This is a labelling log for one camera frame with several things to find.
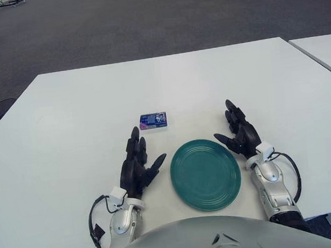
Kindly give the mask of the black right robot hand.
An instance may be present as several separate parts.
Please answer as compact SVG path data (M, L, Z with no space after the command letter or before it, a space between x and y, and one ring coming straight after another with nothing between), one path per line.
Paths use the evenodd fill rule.
M225 106L225 117L235 137L229 138L222 134L214 134L214 137L236 154L242 154L245 158L255 156L256 147L262 143L255 127L246 120L245 114L233 102L226 99Z

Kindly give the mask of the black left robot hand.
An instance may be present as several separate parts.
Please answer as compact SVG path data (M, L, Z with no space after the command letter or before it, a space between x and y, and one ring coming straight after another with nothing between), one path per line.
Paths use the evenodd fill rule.
M122 163L120 187L130 198L141 199L143 190L150 185L159 168L166 159L166 154L161 154L151 167L145 168L147 162L146 140L139 137L138 127L134 127L131 137L127 141L127 156Z

